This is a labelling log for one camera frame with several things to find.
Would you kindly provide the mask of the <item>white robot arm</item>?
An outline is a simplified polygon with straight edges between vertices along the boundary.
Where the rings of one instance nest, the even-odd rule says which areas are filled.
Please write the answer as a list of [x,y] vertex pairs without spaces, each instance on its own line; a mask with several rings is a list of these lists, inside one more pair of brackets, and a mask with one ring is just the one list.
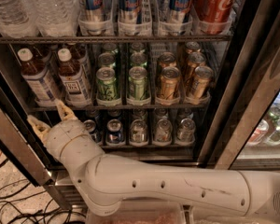
[[109,216],[126,199],[155,198],[280,224],[280,173],[163,166],[107,154],[71,108],[59,99],[55,105],[57,125],[27,120],[94,214]]

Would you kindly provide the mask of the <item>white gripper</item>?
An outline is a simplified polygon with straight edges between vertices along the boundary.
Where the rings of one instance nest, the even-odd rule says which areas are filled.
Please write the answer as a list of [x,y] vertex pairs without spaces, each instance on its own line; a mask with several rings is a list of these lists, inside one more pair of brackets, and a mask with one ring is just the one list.
[[42,141],[48,153],[56,160],[61,158],[63,149],[71,141],[80,135],[85,135],[84,124],[77,119],[73,110],[60,99],[55,100],[60,123],[50,128],[47,123],[28,115],[27,121],[34,130],[36,136]]

